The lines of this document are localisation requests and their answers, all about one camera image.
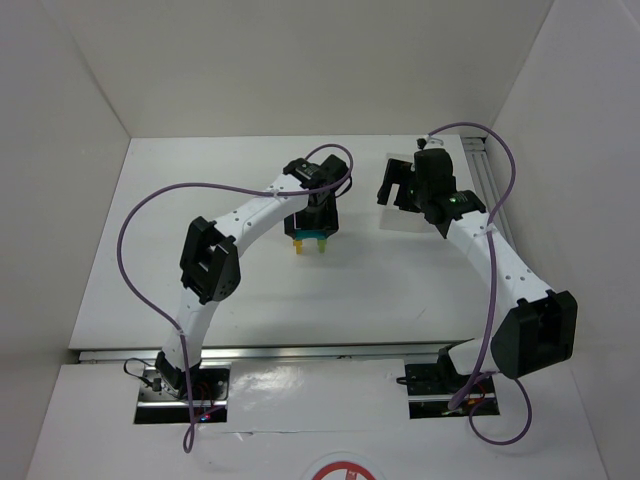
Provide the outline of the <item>teal arch block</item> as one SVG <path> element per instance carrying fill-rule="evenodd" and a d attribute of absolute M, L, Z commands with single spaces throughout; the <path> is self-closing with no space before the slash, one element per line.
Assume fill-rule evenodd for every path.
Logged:
<path fill-rule="evenodd" d="M 314 240 L 323 240 L 325 241 L 328 238 L 325 231 L 321 230 L 296 230 L 294 232 L 294 240 L 295 241 L 303 241 L 306 239 L 314 239 Z"/>

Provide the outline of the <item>white perforated plastic basket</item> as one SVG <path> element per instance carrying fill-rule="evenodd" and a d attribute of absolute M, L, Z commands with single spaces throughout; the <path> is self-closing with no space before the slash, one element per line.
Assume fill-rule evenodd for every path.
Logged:
<path fill-rule="evenodd" d="M 426 233 L 431 227 L 424 219 L 424 214 L 416 207 L 413 201 L 412 194 L 415 191 L 415 171 L 413 164 L 413 157 L 405 154 L 393 154 L 388 153 L 385 158 L 395 158 L 400 160 L 409 161 L 412 163 L 413 179 L 410 184 L 410 193 L 412 204 L 394 204 L 394 200 L 397 194 L 398 187 L 393 186 L 389 202 L 387 204 L 379 204 L 381 206 L 379 227 L 382 230 L 406 232 L 406 233 Z"/>

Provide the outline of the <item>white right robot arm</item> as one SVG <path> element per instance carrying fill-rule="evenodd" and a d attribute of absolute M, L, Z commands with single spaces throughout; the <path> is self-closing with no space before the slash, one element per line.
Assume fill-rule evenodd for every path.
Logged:
<path fill-rule="evenodd" d="M 576 298 L 554 290 L 525 264 L 478 195 L 458 187 L 445 149 L 388 156 L 377 202 L 421 215 L 466 257 L 489 289 L 491 324 L 481 338 L 439 351 L 439 383 L 465 391 L 472 377 L 496 372 L 519 379 L 572 357 Z"/>

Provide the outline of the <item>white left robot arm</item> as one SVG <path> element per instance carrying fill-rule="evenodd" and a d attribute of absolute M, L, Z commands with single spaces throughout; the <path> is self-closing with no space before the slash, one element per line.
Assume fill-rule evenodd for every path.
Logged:
<path fill-rule="evenodd" d="M 183 287 L 176 316 L 179 329 L 158 353 L 155 367 L 178 396 L 184 397 L 201 363 L 204 338 L 219 304 L 240 284 L 240 258 L 276 224 L 302 213 L 317 220 L 327 213 L 337 219 L 335 191 L 348 165 L 335 155 L 321 164 L 306 159 L 290 162 L 268 188 L 215 220 L 194 219 L 180 258 Z"/>

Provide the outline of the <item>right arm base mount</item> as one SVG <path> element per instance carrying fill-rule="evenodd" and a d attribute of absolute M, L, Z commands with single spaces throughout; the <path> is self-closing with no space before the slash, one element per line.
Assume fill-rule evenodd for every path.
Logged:
<path fill-rule="evenodd" d="M 496 389 L 491 378 L 482 380 L 466 395 L 458 407 L 451 409 L 448 402 L 463 387 L 467 376 L 454 374 L 446 377 L 444 368 L 436 363 L 406 364 L 404 374 L 396 379 L 406 389 L 409 418 L 462 418 L 472 411 L 477 416 L 498 416 L 500 409 Z"/>

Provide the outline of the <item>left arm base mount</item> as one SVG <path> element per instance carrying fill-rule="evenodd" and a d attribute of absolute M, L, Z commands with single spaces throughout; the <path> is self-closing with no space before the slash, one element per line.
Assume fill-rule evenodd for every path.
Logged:
<path fill-rule="evenodd" d="M 150 362 L 129 358 L 123 364 L 126 375 L 139 382 L 134 423 L 139 425 L 188 424 L 186 392 L 171 387 Z M 195 375 L 192 387 L 195 419 L 198 423 L 225 423 L 231 367 L 205 365 Z"/>

